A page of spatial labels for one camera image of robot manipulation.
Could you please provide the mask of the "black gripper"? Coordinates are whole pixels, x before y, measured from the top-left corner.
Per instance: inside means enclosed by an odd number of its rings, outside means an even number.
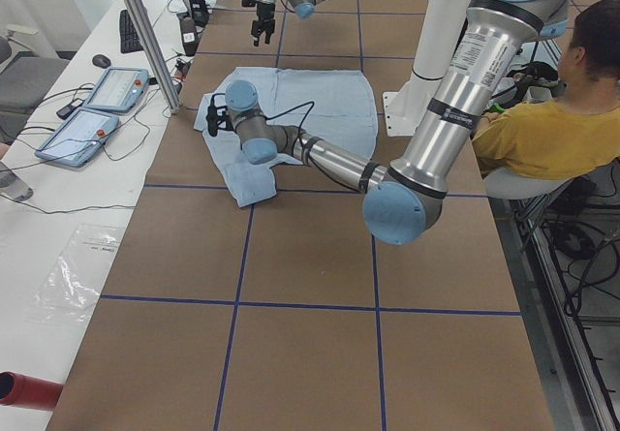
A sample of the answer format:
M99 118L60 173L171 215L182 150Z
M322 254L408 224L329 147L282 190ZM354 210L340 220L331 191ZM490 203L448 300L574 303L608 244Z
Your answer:
M275 4L258 2L256 4L257 18L252 22L253 46L260 45L261 34L265 33L264 43L270 45L275 31Z
M210 96L207 114L205 117L207 131L210 134L217 134L219 131L231 132L233 124L226 105L217 106L216 98L218 94Z

